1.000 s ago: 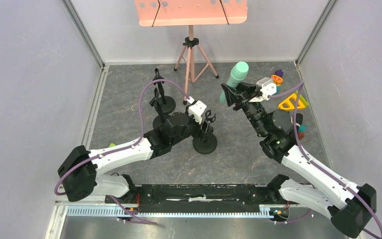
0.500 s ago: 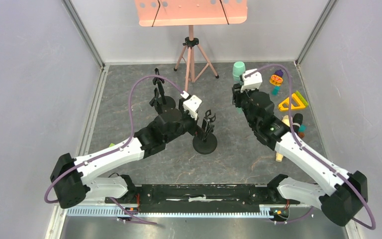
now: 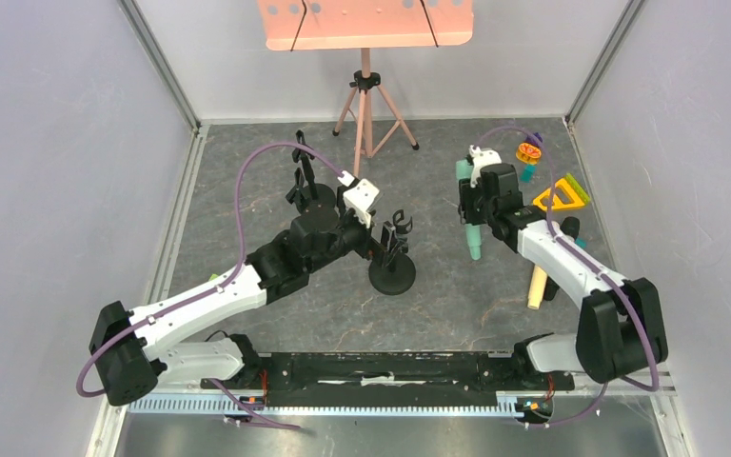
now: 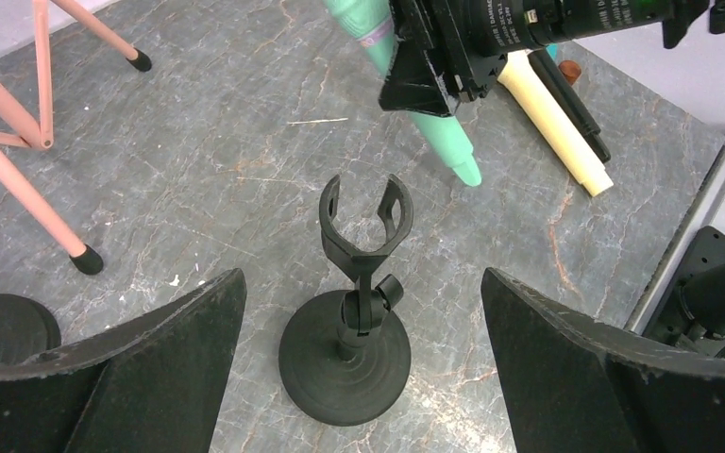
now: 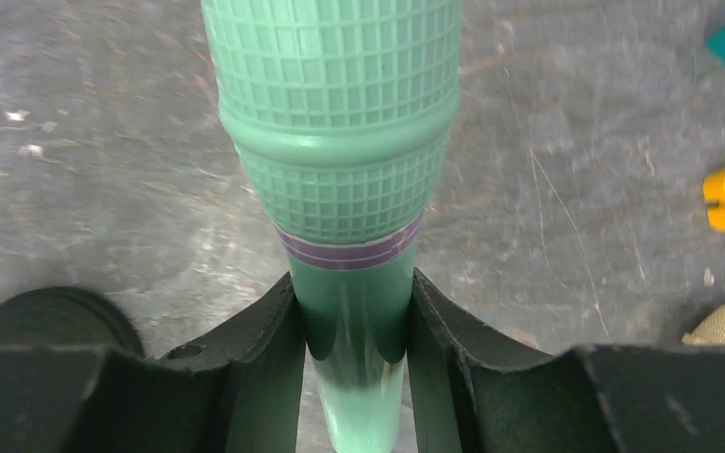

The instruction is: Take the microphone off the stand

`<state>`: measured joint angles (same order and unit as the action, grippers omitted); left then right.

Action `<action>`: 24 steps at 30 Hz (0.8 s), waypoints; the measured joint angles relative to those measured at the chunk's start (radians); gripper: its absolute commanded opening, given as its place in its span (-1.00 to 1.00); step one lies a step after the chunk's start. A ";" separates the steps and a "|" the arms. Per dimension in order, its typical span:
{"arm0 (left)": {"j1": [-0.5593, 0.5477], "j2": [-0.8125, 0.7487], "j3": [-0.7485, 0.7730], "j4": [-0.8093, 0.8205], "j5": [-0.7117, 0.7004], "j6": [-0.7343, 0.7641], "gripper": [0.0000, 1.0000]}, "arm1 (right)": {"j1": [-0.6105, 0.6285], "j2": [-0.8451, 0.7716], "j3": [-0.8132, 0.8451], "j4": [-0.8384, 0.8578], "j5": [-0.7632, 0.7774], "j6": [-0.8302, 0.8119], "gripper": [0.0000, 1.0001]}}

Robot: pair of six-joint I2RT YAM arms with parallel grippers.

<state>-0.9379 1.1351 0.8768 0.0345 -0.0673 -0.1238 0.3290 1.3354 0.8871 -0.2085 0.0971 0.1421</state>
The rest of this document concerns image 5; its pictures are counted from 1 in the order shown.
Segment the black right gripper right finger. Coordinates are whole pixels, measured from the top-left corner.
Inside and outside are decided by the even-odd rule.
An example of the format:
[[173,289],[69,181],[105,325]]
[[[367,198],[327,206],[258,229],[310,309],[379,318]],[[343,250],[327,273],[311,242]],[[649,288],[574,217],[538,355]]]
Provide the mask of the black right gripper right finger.
[[421,452],[725,452],[725,347],[528,347],[413,278]]

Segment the black microphone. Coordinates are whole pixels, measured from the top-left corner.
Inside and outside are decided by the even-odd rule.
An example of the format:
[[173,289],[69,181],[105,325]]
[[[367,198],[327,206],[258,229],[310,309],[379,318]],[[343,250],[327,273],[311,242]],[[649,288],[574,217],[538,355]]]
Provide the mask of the black microphone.
[[46,287],[0,304],[0,345],[105,344],[145,355],[140,334],[108,298],[78,287]]

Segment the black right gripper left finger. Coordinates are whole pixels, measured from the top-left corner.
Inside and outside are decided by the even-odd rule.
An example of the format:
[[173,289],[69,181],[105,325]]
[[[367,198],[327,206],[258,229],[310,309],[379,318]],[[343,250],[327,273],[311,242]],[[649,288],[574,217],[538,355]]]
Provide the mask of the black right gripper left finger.
[[0,452],[292,452],[304,360],[288,277],[159,359],[0,345]]

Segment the green microphone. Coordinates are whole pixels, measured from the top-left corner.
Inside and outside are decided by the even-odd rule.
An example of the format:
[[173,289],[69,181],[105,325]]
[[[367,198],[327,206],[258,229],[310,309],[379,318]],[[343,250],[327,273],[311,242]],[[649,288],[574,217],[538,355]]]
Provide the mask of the green microphone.
[[290,267],[333,448],[396,443],[415,241],[459,111],[458,1],[205,1],[220,120]]

